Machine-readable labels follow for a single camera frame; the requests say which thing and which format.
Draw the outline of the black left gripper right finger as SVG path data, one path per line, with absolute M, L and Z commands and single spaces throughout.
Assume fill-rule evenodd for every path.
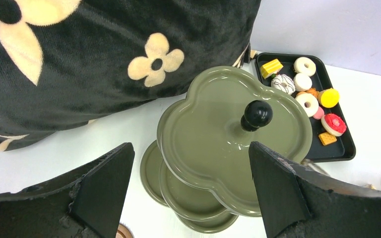
M 381 191 L 323 175 L 256 141 L 249 158 L 267 237 L 381 238 Z

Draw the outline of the yellow round macaron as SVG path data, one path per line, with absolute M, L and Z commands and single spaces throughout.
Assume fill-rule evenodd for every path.
M 339 103 L 340 95 L 336 89 L 322 90 L 318 95 L 318 102 L 325 108 L 333 108 Z

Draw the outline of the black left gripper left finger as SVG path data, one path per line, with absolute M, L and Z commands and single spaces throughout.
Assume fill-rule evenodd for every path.
M 135 152 L 130 142 L 17 193 L 0 194 L 0 238 L 113 238 Z

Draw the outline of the metal serving tongs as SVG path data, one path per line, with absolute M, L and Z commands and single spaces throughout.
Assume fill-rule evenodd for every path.
M 314 163 L 313 161 L 311 161 L 309 159 L 303 159 L 301 161 L 301 164 L 307 168 L 310 168 L 313 171 L 320 173 L 320 174 L 323 174 L 323 175 L 328 176 L 328 177 L 330 176 L 323 168 L 321 168 L 319 165 L 317 165 L 316 163 Z

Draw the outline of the green three-tier serving stand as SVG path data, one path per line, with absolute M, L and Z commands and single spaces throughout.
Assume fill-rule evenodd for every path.
M 200 73 L 169 106 L 140 165 L 144 189 L 188 228 L 221 232 L 239 216 L 260 217 L 249 147 L 260 142 L 301 162 L 312 125 L 290 95 L 231 66 Z

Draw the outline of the red flower donut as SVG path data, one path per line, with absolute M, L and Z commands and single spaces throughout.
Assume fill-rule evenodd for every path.
M 335 137 L 340 137 L 347 130 L 345 122 L 336 114 L 325 114 L 321 117 L 320 121 L 323 128 Z

